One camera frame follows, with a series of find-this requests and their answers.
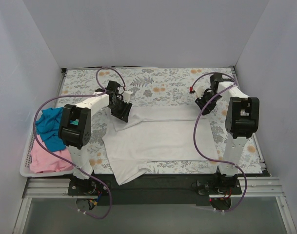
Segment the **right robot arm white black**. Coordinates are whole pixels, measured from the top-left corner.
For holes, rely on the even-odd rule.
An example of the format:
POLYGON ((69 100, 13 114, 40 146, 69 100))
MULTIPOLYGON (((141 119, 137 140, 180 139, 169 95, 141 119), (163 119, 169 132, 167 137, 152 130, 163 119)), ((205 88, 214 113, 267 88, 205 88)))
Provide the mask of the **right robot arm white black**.
POLYGON ((238 173, 243 170, 238 164, 243 149, 258 130, 259 99, 244 94, 230 75, 220 72, 209 72, 207 75, 210 77, 210 87, 202 95, 194 86, 190 87, 189 92, 197 95, 195 103, 200 108, 200 117, 211 113, 221 98, 228 102, 225 119, 228 137, 223 159, 216 160, 216 172, 207 182, 198 182, 197 188, 201 195, 230 193, 239 187, 238 173))

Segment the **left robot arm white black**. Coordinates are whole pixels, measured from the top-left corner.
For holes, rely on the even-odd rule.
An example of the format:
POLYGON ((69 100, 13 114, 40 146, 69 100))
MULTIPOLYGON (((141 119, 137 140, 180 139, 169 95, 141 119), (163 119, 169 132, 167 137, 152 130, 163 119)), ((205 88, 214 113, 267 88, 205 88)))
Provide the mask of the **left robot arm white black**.
POLYGON ((75 105, 66 104, 62 109, 59 138, 66 145, 74 163, 72 182, 85 195, 93 194, 99 186, 90 177, 93 168, 86 147, 92 136, 92 116, 107 107, 111 116, 127 123, 132 107, 130 97, 131 93, 125 91, 125 85, 111 80, 105 89, 97 89, 93 96, 75 105))

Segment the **white t shirt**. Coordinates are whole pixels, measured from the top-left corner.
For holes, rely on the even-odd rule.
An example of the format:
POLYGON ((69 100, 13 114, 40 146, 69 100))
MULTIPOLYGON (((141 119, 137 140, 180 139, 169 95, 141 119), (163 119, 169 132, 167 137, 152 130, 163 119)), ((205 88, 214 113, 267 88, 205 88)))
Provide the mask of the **white t shirt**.
POLYGON ((118 185, 148 171, 154 161, 204 161, 218 159, 206 118, 201 118, 193 143, 193 130, 200 110, 194 105, 132 107, 127 123, 106 110, 107 130, 102 138, 118 185))

